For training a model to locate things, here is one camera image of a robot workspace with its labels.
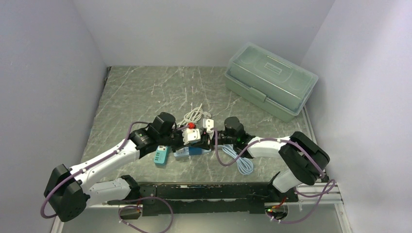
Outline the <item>black base frame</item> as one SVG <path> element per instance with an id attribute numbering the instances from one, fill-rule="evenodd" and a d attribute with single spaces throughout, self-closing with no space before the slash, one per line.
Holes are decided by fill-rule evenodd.
<path id="1" fill-rule="evenodd" d="M 140 193 L 108 205 L 142 205 L 143 216 L 247 212 L 263 214 L 265 208 L 280 202 L 298 202 L 292 189 L 277 193 L 265 182 L 247 183 L 142 183 Z"/>

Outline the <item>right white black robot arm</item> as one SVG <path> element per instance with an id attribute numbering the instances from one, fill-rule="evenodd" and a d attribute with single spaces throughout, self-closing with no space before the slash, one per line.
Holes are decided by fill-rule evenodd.
<path id="1" fill-rule="evenodd" d="M 212 119 L 202 120 L 201 137 L 206 148 L 214 150 L 222 166 L 231 166 L 240 158 L 279 158 L 287 169 L 274 175 L 269 182 L 268 196 L 280 201 L 287 191 L 300 184 L 314 185 L 325 176 L 329 155 L 304 133 L 296 131 L 291 136 L 259 137 L 246 132 L 240 120 L 231 116 L 224 121 L 224 129 L 215 128 Z"/>

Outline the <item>blue cube adapter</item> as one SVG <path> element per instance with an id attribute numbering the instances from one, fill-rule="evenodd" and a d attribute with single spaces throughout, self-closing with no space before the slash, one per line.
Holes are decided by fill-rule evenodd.
<path id="1" fill-rule="evenodd" d="M 188 147 L 188 149 L 189 149 L 189 156 L 207 154 L 211 151 L 211 150 L 206 150 L 206 149 L 202 149 L 202 148 L 195 148 L 195 147 Z"/>

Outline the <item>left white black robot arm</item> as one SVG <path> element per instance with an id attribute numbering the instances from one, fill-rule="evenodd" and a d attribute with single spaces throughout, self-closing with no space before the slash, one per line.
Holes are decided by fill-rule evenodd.
<path id="1" fill-rule="evenodd" d="M 136 130 L 129 126 L 120 143 L 86 162 L 71 167 L 64 164 L 56 166 L 44 191 L 41 216 L 45 219 L 58 217 L 62 222 L 67 222 L 87 207 L 106 200 L 135 203 L 140 191 L 133 178 L 127 176 L 102 183 L 102 177 L 156 151 L 158 146 L 180 149 L 184 145 L 182 131 L 186 128 L 177 124 L 175 117 L 166 112 L 144 125 Z"/>

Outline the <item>teal power strip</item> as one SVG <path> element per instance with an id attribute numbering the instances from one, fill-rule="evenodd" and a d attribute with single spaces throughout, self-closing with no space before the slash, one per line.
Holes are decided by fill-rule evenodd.
<path id="1" fill-rule="evenodd" d="M 202 106 L 203 104 L 201 103 L 198 107 L 192 108 L 190 112 L 186 113 L 183 117 L 183 120 L 177 124 L 178 127 L 186 126 L 189 123 L 196 124 L 203 118 L 211 118 L 211 114 L 207 111 L 204 111 Z M 159 146 L 155 153 L 154 164 L 156 166 L 165 165 L 170 151 L 170 147 Z"/>

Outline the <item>green plastic toolbox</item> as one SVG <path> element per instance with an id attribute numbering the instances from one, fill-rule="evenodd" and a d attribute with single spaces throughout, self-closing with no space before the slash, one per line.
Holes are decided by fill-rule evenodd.
<path id="1" fill-rule="evenodd" d="M 227 88 L 286 122 L 299 115 L 319 79 L 253 43 L 237 51 L 224 75 Z"/>

